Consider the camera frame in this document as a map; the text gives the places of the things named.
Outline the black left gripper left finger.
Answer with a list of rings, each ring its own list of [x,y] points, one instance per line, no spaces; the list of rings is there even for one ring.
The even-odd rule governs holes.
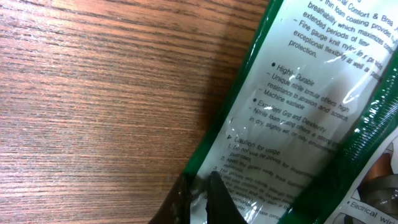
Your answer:
[[[149,224],[190,224],[190,179],[181,174]]]

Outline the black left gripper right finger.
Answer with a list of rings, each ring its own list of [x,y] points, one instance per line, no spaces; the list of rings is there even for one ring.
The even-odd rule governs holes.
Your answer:
[[[207,180],[207,224],[247,224],[217,171]]]

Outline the green 3M package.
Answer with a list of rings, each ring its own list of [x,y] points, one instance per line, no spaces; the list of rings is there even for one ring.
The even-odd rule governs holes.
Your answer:
[[[184,170],[190,223],[213,171],[247,223],[396,223],[397,0],[271,1]]]

